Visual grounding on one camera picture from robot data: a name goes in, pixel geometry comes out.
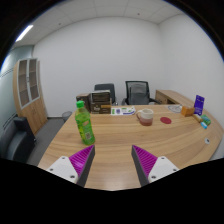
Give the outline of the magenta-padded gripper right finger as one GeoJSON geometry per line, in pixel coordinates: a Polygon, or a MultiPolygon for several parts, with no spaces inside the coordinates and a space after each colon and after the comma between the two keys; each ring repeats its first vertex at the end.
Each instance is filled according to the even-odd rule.
{"type": "Polygon", "coordinates": [[[167,157],[156,157],[136,145],[132,146],[131,155],[141,186],[148,185],[178,171],[178,168],[167,157]]]}

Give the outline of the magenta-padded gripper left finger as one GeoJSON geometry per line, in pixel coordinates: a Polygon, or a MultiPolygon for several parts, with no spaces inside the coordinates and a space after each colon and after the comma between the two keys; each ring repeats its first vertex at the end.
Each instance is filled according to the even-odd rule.
{"type": "Polygon", "coordinates": [[[84,187],[95,156],[95,146],[88,146],[70,157],[61,156],[47,171],[84,187]]]}

